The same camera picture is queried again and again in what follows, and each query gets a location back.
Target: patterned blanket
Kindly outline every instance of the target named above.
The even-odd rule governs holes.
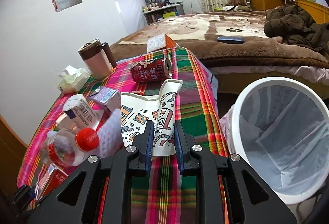
[[[283,65],[329,68],[325,53],[284,44],[264,33],[265,12],[211,12],[166,18],[111,46],[115,59],[147,53],[149,38],[166,33],[208,68],[232,65]],[[217,42],[218,36],[242,37],[244,44]]]
[[[135,83],[130,76],[130,67],[134,62],[159,57],[170,58],[173,64],[172,78],[184,81],[176,100],[175,119],[181,120],[184,131],[193,135],[198,144],[209,148],[215,154],[228,156],[207,72],[187,49],[171,48],[123,62],[104,81],[90,78],[79,93],[87,96],[103,85],[120,92],[158,94],[161,82]],[[62,113],[63,104],[73,94],[61,95],[40,124],[26,151],[17,179],[18,187],[23,184],[35,185],[45,173],[47,168],[40,161],[39,146],[45,140],[47,132],[54,129],[54,123]],[[96,104],[91,105],[94,109],[98,108]],[[192,224],[195,222],[195,194],[195,177],[180,176],[176,156],[158,157],[152,162],[149,177],[133,178],[132,223]],[[223,201],[224,212],[227,212],[225,199]]]

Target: headboard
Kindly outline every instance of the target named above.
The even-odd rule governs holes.
[[[329,22],[328,7],[309,0],[296,0],[295,3],[308,11],[318,24]]]

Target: plaid tablecloth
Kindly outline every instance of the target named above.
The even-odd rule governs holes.
[[[193,135],[202,147],[209,148],[215,154],[228,156],[208,75],[199,60],[185,48],[170,48],[121,63],[103,81],[90,78],[79,93],[87,96],[103,85],[120,92],[158,94],[162,82],[135,83],[130,76],[130,68],[134,62],[159,57],[168,57],[173,65],[172,78],[184,81],[176,100],[175,119],[181,120],[184,131]],[[62,113],[63,104],[73,94],[61,95],[37,129],[18,175],[18,187],[23,184],[35,185],[45,173],[47,167],[40,161],[39,145],[45,140],[47,132],[55,128],[54,123]],[[192,224],[195,222],[195,194],[195,177],[180,176],[176,156],[158,157],[152,162],[149,177],[133,178],[132,223]],[[224,212],[227,212],[224,198],[223,201]]]

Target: silver bolt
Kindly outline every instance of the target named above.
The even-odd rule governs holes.
[[[129,153],[133,153],[134,151],[136,151],[136,147],[134,145],[130,145],[126,148],[127,152]]]
[[[195,152],[200,152],[202,150],[202,146],[201,145],[193,145],[192,149],[195,150]]]
[[[240,161],[241,157],[238,154],[233,154],[233,155],[231,155],[231,159],[233,161]]]
[[[88,157],[88,162],[89,163],[95,163],[97,161],[97,159],[98,159],[97,156],[91,155],[91,156]]]

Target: trash can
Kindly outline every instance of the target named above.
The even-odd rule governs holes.
[[[311,197],[329,173],[329,111],[306,85],[268,77],[248,85],[226,123],[238,153],[286,205]]]

